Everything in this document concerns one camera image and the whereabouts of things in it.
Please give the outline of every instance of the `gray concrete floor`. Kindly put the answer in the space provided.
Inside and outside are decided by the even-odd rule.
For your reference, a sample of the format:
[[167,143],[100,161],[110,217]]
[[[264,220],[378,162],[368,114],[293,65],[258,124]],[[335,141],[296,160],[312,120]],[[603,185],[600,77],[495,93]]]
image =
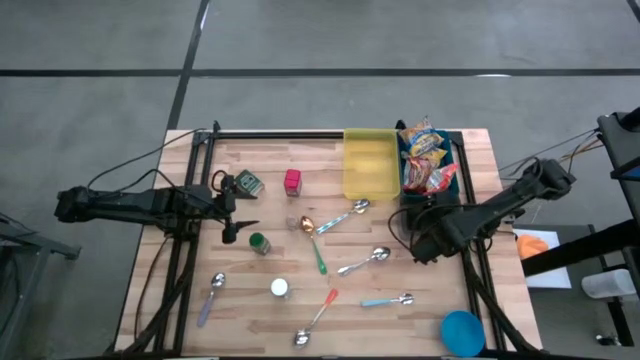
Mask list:
[[[0,0],[0,69],[181,68],[198,5]],[[624,0],[217,0],[195,68],[639,67],[638,34]],[[58,223],[55,194],[157,146],[177,83],[0,78],[0,211],[83,247],[75,263],[51,261],[20,358],[96,355],[113,340],[140,227]],[[210,126],[214,119],[224,128],[388,127],[429,114],[442,128],[488,128],[504,165],[594,128],[601,114],[637,107],[638,94],[640,77],[191,79],[178,128]],[[157,160],[149,157],[96,186],[126,184]],[[532,204],[522,221],[604,228],[628,218],[610,170],[602,150],[577,158],[572,192]],[[552,316],[558,301],[534,296],[543,339],[567,340],[546,341],[548,350],[637,358],[634,349],[581,347],[594,326],[610,323],[606,316],[586,323],[580,314],[591,308],[571,319]],[[640,322],[637,303],[628,308],[630,321]]]

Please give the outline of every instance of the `orange-handled spoon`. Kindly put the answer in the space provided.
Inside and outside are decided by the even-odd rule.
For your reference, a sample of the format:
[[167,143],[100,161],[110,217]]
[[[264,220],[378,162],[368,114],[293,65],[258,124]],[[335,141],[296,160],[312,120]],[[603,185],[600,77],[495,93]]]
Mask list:
[[327,295],[327,299],[324,301],[324,305],[322,305],[322,308],[320,308],[320,311],[318,311],[316,317],[313,318],[311,324],[309,324],[306,329],[298,330],[296,336],[293,338],[293,346],[297,348],[303,348],[309,343],[309,338],[311,337],[311,329],[315,326],[316,322],[318,322],[318,319],[320,319],[320,316],[322,316],[322,313],[327,310],[329,305],[331,305],[331,303],[337,296],[338,290],[331,289],[329,295]]

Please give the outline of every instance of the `white bottle cap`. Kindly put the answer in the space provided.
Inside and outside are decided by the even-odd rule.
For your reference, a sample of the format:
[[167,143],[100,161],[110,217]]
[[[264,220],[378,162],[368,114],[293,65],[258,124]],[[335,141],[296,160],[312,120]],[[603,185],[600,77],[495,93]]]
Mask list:
[[289,284],[285,279],[275,279],[271,283],[271,293],[275,296],[285,296],[289,291]]

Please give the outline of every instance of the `black floor stripe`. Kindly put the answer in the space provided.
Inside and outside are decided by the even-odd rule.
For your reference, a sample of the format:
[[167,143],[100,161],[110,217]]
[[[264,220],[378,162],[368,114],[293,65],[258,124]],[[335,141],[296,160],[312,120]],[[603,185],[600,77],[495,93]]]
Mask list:
[[640,76],[620,69],[196,69],[199,78]]
[[640,22],[640,5],[638,5],[638,0],[627,0],[627,4],[633,11],[633,14],[636,16],[636,20]]
[[209,0],[201,0],[200,7],[198,8],[198,13],[196,15],[196,21],[193,24],[193,31],[191,32],[191,41],[189,42],[189,48],[187,49],[187,56],[185,57],[184,65],[182,66],[180,81],[178,82],[176,95],[173,98],[173,104],[171,105],[169,121],[167,122],[167,130],[174,130],[178,127],[180,113],[182,112],[182,105],[184,104],[184,97],[187,93],[187,87],[189,86],[190,72],[196,59],[196,52],[198,51],[198,44],[200,43],[200,36],[202,35],[202,28],[204,27],[208,9]]
[[175,77],[180,69],[0,70],[0,77]]

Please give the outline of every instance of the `green-handled spoon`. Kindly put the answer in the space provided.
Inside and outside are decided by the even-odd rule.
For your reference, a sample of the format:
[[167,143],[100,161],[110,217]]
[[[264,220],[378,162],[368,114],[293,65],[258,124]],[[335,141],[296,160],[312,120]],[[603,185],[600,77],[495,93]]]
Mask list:
[[309,237],[311,238],[311,243],[313,244],[313,251],[316,253],[316,261],[318,262],[318,270],[320,270],[320,274],[326,275],[327,266],[324,264],[324,261],[322,261],[322,256],[320,256],[320,250],[318,250],[318,245],[316,245],[316,240],[313,238],[313,234],[316,226],[313,224],[313,221],[311,221],[311,219],[309,219],[306,216],[303,216],[300,218],[300,227],[302,228],[302,230],[304,230],[304,232],[309,234]]

